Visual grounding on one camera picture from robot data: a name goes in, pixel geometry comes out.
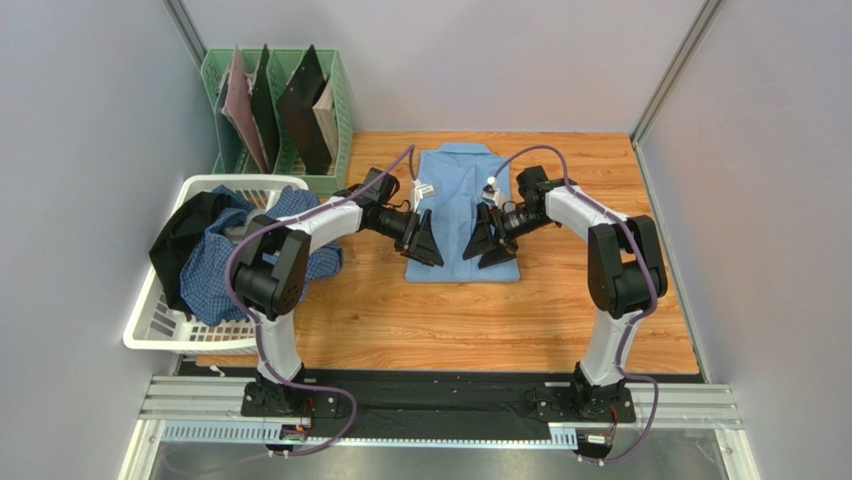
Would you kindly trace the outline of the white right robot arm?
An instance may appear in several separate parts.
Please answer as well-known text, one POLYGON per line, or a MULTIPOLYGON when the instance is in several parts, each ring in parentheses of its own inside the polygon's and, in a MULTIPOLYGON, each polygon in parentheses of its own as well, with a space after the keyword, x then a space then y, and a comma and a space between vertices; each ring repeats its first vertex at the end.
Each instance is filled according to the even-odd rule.
POLYGON ((487 179, 462 257, 481 269, 517 256, 518 240, 548 225, 569 228, 587 244, 587 286, 596 307, 589 347, 577 363, 563 405, 583 420, 606 419, 623 405, 624 361, 637 325, 668 288, 654 220, 630 217, 593 199, 571 180, 549 179, 541 167, 516 178, 522 197, 510 210, 495 177, 487 179))

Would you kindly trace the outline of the light blue long sleeve shirt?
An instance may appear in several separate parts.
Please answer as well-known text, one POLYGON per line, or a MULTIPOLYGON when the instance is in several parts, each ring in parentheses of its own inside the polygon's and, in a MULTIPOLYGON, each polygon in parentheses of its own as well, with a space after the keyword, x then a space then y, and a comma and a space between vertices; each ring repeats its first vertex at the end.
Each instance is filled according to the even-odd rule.
POLYGON ((435 188, 435 194, 422 200, 420 207, 432 212, 433 235, 444 265, 429 267, 410 260, 407 282, 510 283, 520 279, 515 260, 482 269, 478 256, 462 258, 475 226, 482 189, 503 162, 480 143, 446 142, 420 152, 418 179, 435 188))

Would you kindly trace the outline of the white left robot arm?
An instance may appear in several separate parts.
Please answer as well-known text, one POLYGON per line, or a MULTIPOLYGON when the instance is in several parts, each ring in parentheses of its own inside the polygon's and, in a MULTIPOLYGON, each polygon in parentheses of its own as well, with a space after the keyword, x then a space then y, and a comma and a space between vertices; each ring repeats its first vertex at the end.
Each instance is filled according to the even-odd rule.
POLYGON ((443 265, 431 211, 390 206, 397 188, 394 176, 373 168, 364 183, 302 214, 280 219, 261 215, 250 222, 226 267, 229 294, 255 324, 257 375, 245 388, 243 416, 308 414, 311 395, 318 388, 302 382, 294 311, 311 254, 343 236, 371 230, 392 239, 395 251, 409 260, 427 267, 443 265))

